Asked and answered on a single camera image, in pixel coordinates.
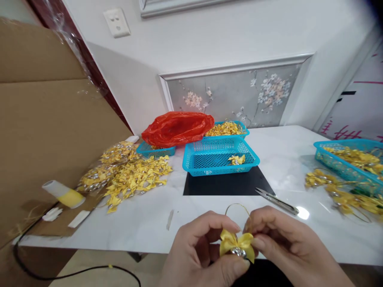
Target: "red plastic bag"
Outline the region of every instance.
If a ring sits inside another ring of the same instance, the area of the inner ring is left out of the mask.
[[[168,112],[157,117],[142,133],[150,145],[168,148],[196,142],[214,126],[211,115],[198,112]]]

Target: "electrical outlet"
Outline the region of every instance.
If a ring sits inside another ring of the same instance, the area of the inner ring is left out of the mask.
[[[114,38],[130,35],[130,30],[121,8],[104,11],[104,16]]]

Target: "cardboard sheet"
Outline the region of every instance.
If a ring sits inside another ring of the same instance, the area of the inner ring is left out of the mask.
[[[53,31],[0,18],[0,38],[3,246],[17,224],[56,202],[45,182],[74,188],[105,149],[132,133]]]
[[[59,203],[56,207],[63,209],[63,212],[59,215],[59,217],[52,222],[41,220],[28,234],[42,236],[71,236],[81,226],[81,224],[79,224],[76,228],[68,227],[68,224],[71,223],[81,211],[92,211],[103,199],[104,193],[105,190],[100,191],[94,196],[88,195],[85,202],[74,209],[70,209],[69,207]]]

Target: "floral painting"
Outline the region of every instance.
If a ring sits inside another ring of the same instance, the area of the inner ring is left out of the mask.
[[[240,120],[248,128],[278,126],[299,65],[167,81],[174,110]]]

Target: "blue plastic basket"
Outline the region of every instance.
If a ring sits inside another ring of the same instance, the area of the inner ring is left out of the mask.
[[[137,152],[142,154],[145,157],[160,157],[160,156],[172,156],[176,152],[176,147],[170,147],[167,149],[152,149],[152,146],[147,144],[146,142],[143,142],[140,144],[140,146],[137,148]]]
[[[236,136],[236,137],[241,137],[241,138],[245,138],[246,136],[248,136],[250,134],[250,131],[247,129],[247,127],[243,124],[243,122],[240,122],[240,121],[232,121],[232,122],[235,122],[237,125],[240,125],[242,127],[242,130],[243,131],[246,131],[245,134],[241,134],[241,135],[232,135],[232,136]],[[216,124],[223,124],[224,122],[215,122],[214,125]],[[221,138],[221,137],[225,137],[225,136],[215,136],[215,137],[203,137],[203,139],[208,139],[208,138]]]
[[[229,157],[245,155],[242,165],[229,165]],[[185,146],[182,167],[192,176],[248,172],[259,158],[245,140],[238,136],[206,137]]]
[[[327,142],[316,142],[314,146],[317,148],[315,159],[323,163],[332,171],[336,172],[341,178],[346,181],[365,182],[368,184],[358,185],[357,188],[367,191],[371,194],[380,193],[383,195],[383,182],[378,180],[378,176],[368,171],[361,170],[346,162],[340,157],[326,151],[324,147],[331,147],[333,149],[344,149],[349,147],[351,149],[358,149],[364,152],[372,152],[375,150],[374,155],[380,157],[380,163],[383,162],[383,143],[364,140],[336,140]]]

